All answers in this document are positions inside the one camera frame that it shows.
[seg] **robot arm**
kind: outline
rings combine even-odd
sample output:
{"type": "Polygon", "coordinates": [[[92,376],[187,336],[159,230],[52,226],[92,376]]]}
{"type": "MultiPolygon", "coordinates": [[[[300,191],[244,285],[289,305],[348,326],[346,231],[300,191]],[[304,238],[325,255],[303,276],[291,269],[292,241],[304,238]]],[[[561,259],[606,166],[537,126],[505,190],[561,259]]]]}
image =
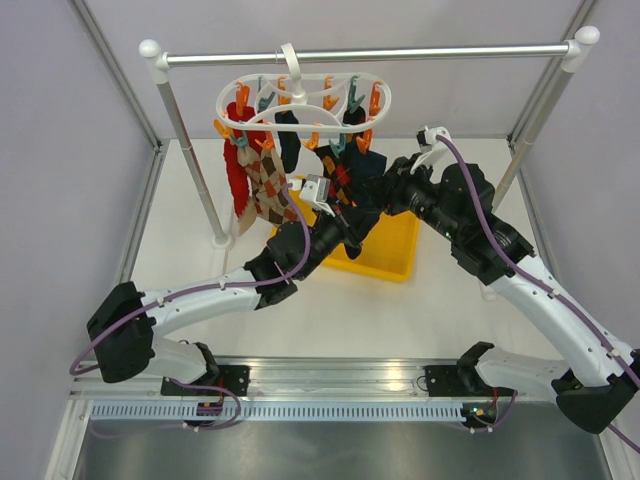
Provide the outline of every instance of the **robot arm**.
{"type": "MultiPolygon", "coordinates": [[[[505,387],[555,401],[578,426],[600,433],[638,390],[631,377],[640,374],[638,352],[588,316],[595,332],[613,346],[613,350],[605,348],[598,335],[558,300],[562,296],[576,304],[534,257],[533,247],[491,212],[494,188],[477,165],[468,165],[500,250],[512,266],[542,279],[552,291],[547,294],[515,274],[481,228],[460,166],[450,165],[439,184],[431,182],[434,159],[444,154],[436,137],[449,138],[442,128],[419,135],[421,154],[398,158],[382,177],[365,181],[371,201],[378,212],[396,215],[409,210],[434,228],[451,243],[458,264],[521,310],[564,358],[526,357],[479,342],[458,361],[460,380],[470,393],[487,386],[505,387]],[[620,360],[630,367],[623,369],[620,360]]],[[[304,280],[340,243],[357,251],[377,222],[377,212],[327,204],[323,182],[326,179],[310,176],[301,192],[301,198],[318,213],[309,242],[302,225],[290,222],[278,229],[258,257],[220,278],[153,292],[138,292],[132,282],[116,286],[87,325],[94,343],[102,336],[94,351],[103,380],[120,382],[145,372],[184,384],[213,385],[219,370],[208,348],[173,342],[165,335],[225,313],[279,303],[297,291],[292,280],[304,280]],[[282,272],[294,270],[297,273],[291,279],[283,279],[282,272]],[[105,335],[127,315],[134,319],[105,335]]]]}
{"type": "Polygon", "coordinates": [[[297,291],[293,280],[304,280],[340,243],[356,252],[360,249],[380,213],[329,205],[325,178],[309,175],[304,185],[294,183],[301,189],[300,198],[317,213],[308,238],[300,222],[285,223],[260,255],[221,277],[147,292],[126,282],[111,291],[87,324],[92,342],[97,343],[94,352],[105,382],[121,382],[144,372],[183,384],[213,385],[219,369],[207,346],[175,342],[166,335],[226,313],[275,305],[297,291]],[[284,279],[285,273],[291,278],[284,279]],[[131,321],[123,322],[131,315],[131,321]]]}
{"type": "Polygon", "coordinates": [[[436,137],[449,140],[446,129],[427,129],[418,135],[422,154],[397,159],[384,177],[372,180],[372,200],[390,215],[413,212],[445,237],[458,264],[523,312],[564,358],[526,357],[480,342],[458,361],[461,380],[471,391],[506,387],[555,402],[578,426],[600,433],[638,390],[632,375],[640,374],[639,352],[584,314],[588,326],[560,301],[568,300],[585,312],[533,255],[533,247],[491,212],[493,185],[477,165],[466,165],[498,246],[517,271],[528,273],[534,281],[516,274],[485,234],[461,166],[449,165],[439,184],[431,182],[433,158],[443,156],[444,140],[436,137]],[[550,293],[536,279],[551,287],[550,293]],[[606,342],[599,337],[613,348],[605,348],[606,342]],[[620,360],[630,368],[623,369],[620,360]]]}

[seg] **white end cap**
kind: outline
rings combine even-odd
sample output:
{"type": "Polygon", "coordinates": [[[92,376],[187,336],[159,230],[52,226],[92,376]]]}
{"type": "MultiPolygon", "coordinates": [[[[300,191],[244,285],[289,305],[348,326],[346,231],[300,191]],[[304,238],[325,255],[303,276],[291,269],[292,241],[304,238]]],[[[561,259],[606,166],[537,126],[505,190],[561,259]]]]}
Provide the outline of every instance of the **white end cap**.
{"type": "Polygon", "coordinates": [[[578,30],[573,40],[568,41],[569,51],[562,60],[562,70],[575,73],[598,40],[600,40],[600,30],[596,27],[586,26],[578,30]]]}
{"type": "Polygon", "coordinates": [[[157,85],[169,81],[169,65],[167,54],[162,52],[160,45],[155,40],[143,40],[138,47],[140,55],[147,59],[147,66],[151,72],[151,78],[157,85]]]}
{"type": "Polygon", "coordinates": [[[155,58],[162,53],[162,49],[160,48],[160,44],[155,40],[143,40],[140,42],[140,46],[138,47],[138,52],[144,58],[155,58]]]}

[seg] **metal floor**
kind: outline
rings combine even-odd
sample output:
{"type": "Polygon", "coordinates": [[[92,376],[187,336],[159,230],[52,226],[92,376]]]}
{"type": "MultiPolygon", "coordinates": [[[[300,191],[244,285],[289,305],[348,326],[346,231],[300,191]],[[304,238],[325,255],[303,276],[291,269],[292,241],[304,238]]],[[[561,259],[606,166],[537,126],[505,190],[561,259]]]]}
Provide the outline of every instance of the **metal floor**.
{"type": "Polygon", "coordinates": [[[87,434],[76,480],[610,479],[597,437],[551,406],[516,404],[494,433],[441,423],[244,422],[219,432],[148,430],[101,421],[87,434]]]}

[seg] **yellow basket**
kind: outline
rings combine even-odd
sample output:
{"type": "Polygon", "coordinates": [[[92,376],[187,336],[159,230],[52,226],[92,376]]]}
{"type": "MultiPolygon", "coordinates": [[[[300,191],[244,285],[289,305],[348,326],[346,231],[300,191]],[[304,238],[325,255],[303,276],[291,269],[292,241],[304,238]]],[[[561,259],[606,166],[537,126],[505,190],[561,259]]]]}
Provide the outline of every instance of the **yellow basket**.
{"type": "MultiPolygon", "coordinates": [[[[298,192],[291,192],[291,197],[307,223],[313,225],[316,215],[311,207],[300,201],[298,192]]],[[[420,221],[410,212],[395,217],[381,215],[363,242],[358,258],[349,259],[344,246],[339,245],[322,265],[390,282],[406,282],[413,271],[419,229],[420,221]]]]}

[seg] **white floor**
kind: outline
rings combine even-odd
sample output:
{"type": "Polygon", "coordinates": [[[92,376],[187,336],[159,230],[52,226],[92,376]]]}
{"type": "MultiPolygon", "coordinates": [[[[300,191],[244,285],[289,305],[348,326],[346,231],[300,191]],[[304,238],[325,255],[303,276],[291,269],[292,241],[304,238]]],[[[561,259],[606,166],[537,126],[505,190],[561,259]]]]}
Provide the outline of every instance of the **white floor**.
{"type": "MultiPolygon", "coordinates": [[[[498,182],[510,161],[504,140],[455,142],[467,162],[480,164],[489,181],[498,182]]],[[[194,146],[219,213],[230,220],[222,143],[196,140],[194,146]]],[[[416,152],[417,144],[413,139],[374,139],[373,149],[392,161],[416,152]]],[[[443,160],[434,179],[452,161],[443,160]]],[[[320,173],[320,162],[304,151],[298,170],[320,173]]],[[[497,214],[533,241],[517,184],[497,214]]],[[[228,269],[262,250],[271,226],[258,222],[236,241],[228,269]]],[[[210,227],[174,141],[134,270],[137,287],[177,287],[209,278],[219,269],[210,242],[210,227]]],[[[173,338],[204,342],[214,355],[455,358],[485,340],[520,354],[560,358],[505,300],[483,300],[477,280],[456,265],[448,242],[426,225],[421,227],[415,261],[413,276],[404,284],[320,267],[280,305],[213,318],[180,330],[173,338]]]]}

